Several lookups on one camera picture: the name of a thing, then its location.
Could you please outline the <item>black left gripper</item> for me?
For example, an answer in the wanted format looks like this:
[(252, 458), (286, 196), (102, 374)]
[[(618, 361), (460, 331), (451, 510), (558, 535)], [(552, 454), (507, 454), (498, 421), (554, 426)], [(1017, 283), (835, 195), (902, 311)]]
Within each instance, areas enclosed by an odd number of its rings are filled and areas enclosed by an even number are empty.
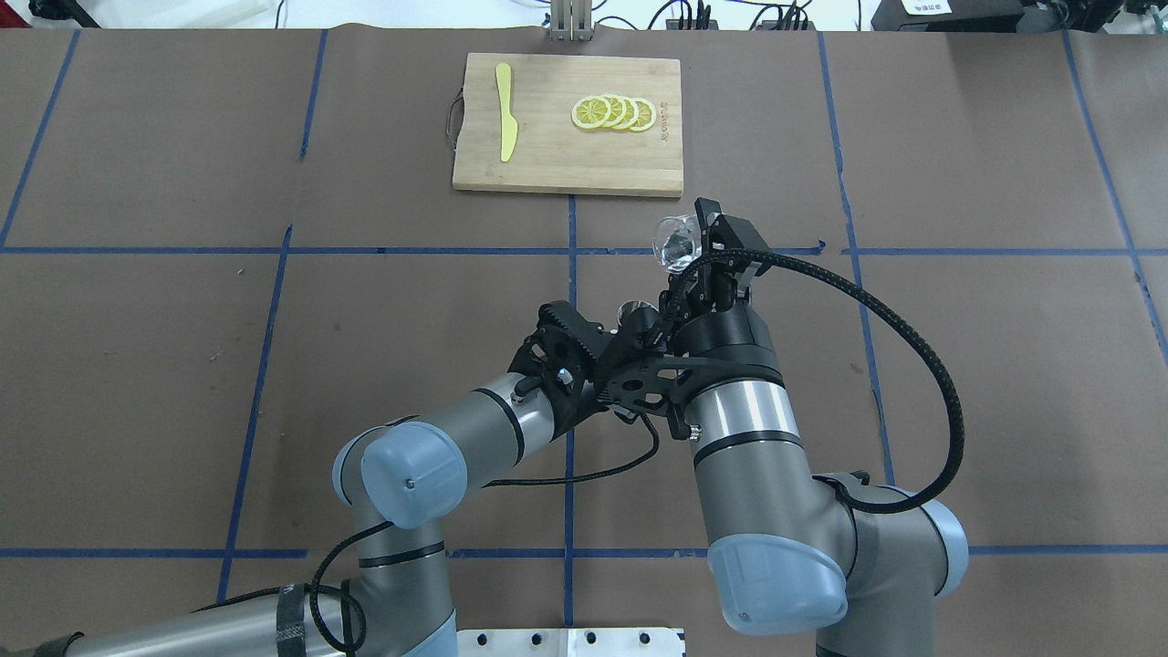
[(552, 408), (554, 438), (602, 412), (614, 412), (632, 424), (637, 414), (598, 403), (595, 381), (630, 364), (639, 341), (640, 334), (605, 331), (568, 302), (550, 302), (538, 307), (537, 327), (516, 351), (509, 371), (522, 375), (527, 387), (538, 383)]

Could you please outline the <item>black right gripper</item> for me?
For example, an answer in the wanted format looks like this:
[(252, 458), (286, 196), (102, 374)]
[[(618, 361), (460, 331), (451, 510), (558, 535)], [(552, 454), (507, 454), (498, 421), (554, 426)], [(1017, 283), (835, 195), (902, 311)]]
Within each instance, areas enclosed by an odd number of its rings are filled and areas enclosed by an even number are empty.
[(725, 245), (716, 245), (723, 223), (721, 205), (696, 198), (698, 245), (695, 262), (700, 269), (689, 276), (670, 274), (669, 288), (661, 292), (667, 328), (668, 353), (675, 357), (718, 360), (730, 364), (735, 374), (748, 366), (767, 369), (762, 378), (783, 382), (770, 328), (752, 305), (751, 284), (769, 265), (726, 265), (718, 256)]

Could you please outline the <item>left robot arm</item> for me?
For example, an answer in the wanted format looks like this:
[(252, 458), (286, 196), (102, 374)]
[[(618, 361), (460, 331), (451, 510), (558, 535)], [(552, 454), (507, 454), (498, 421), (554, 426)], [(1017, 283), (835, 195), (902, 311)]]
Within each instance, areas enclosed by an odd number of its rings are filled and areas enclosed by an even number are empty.
[(634, 307), (613, 331), (568, 302), (505, 375), (442, 408), (371, 427), (335, 458), (332, 482), (355, 531), (312, 578), (231, 596), (133, 631), (75, 631), (32, 656), (454, 656), (456, 607), (442, 519), (598, 412), (618, 358), (656, 320)]

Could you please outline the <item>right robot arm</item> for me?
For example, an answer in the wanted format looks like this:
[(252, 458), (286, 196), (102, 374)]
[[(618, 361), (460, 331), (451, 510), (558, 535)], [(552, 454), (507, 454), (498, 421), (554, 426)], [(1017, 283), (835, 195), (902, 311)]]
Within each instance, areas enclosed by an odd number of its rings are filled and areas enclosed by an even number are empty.
[[(654, 245), (669, 270), (669, 423), (693, 440), (705, 562), (726, 624), (752, 636), (814, 632), (818, 656), (933, 656), (937, 600), (968, 563), (964, 530), (939, 503), (961, 465), (965, 426), (936, 350), (864, 288), (776, 254), (712, 199), (663, 221)], [(948, 426), (943, 470), (922, 491), (812, 473), (770, 328), (752, 304), (752, 282), (773, 267), (858, 300), (922, 358)]]

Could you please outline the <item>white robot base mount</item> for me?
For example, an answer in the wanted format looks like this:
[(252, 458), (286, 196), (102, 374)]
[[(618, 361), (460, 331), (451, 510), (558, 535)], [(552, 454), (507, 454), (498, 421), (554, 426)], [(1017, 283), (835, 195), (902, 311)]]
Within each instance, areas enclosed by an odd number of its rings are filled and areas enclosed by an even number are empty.
[(684, 656), (667, 627), (474, 629), (456, 632), (459, 656)]

